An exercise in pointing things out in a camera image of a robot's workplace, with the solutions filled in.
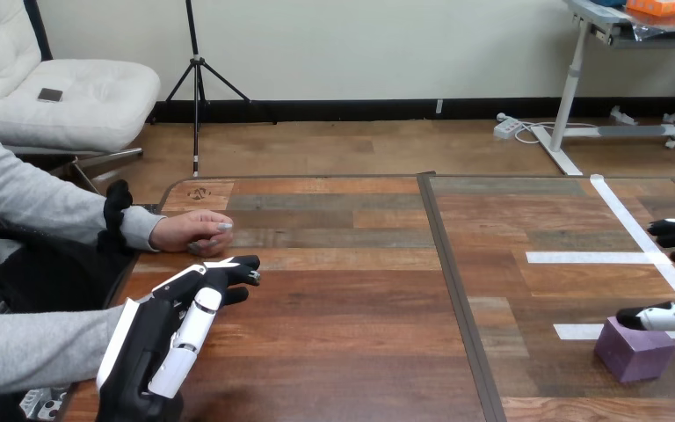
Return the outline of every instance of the white wall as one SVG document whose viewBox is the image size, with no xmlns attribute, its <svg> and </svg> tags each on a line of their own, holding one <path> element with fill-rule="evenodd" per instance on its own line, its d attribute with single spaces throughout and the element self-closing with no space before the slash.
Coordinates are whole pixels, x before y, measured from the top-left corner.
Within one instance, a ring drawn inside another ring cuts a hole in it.
<svg viewBox="0 0 675 422">
<path fill-rule="evenodd" d="M 184 0 L 40 0 L 55 58 L 192 55 Z M 559 97 L 577 27 L 559 0 L 193 0 L 200 52 L 256 99 Z M 675 51 L 587 49 L 579 96 L 675 96 Z M 212 77 L 210 99 L 236 98 Z M 176 99 L 192 98 L 192 78 Z"/>
</svg>

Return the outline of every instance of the gray sweater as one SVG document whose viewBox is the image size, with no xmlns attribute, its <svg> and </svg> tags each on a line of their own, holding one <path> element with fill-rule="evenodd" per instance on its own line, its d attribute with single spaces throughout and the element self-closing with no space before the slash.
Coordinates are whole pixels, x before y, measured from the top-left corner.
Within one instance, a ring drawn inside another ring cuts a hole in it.
<svg viewBox="0 0 675 422">
<path fill-rule="evenodd" d="M 105 229 L 105 199 L 25 164 L 0 143 L 0 218 L 86 244 Z M 163 217 L 142 207 L 125 211 L 128 243 L 150 250 Z M 0 263 L 20 245 L 0 239 Z M 0 315 L 0 393 L 92 378 L 120 318 L 120 308 L 95 312 Z"/>
</svg>

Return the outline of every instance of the orange box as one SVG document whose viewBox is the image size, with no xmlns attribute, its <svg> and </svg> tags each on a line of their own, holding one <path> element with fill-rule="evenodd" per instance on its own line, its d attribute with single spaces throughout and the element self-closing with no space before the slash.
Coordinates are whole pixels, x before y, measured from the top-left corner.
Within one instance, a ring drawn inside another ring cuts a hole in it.
<svg viewBox="0 0 675 422">
<path fill-rule="evenodd" d="M 628 0 L 626 7 L 654 16 L 675 15 L 675 0 Z"/>
</svg>

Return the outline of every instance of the purple cube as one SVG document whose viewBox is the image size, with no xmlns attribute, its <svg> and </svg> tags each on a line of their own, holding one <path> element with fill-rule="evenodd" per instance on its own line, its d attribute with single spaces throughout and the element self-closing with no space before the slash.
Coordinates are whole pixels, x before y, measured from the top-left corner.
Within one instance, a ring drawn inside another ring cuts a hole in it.
<svg viewBox="0 0 675 422">
<path fill-rule="evenodd" d="M 620 382 L 658 378 L 669 366 L 675 341 L 663 331 L 636 331 L 612 316 L 606 320 L 594 352 Z"/>
</svg>

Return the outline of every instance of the smartphone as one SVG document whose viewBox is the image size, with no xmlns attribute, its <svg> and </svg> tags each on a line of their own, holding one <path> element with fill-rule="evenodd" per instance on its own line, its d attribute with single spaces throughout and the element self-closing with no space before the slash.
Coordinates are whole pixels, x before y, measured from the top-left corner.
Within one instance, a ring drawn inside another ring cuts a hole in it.
<svg viewBox="0 0 675 422">
<path fill-rule="evenodd" d="M 43 88 L 42 91 L 40 91 L 40 95 L 37 96 L 37 100 L 46 103 L 57 103 L 58 101 L 61 101 L 61 97 L 63 97 L 63 91 Z"/>
</svg>

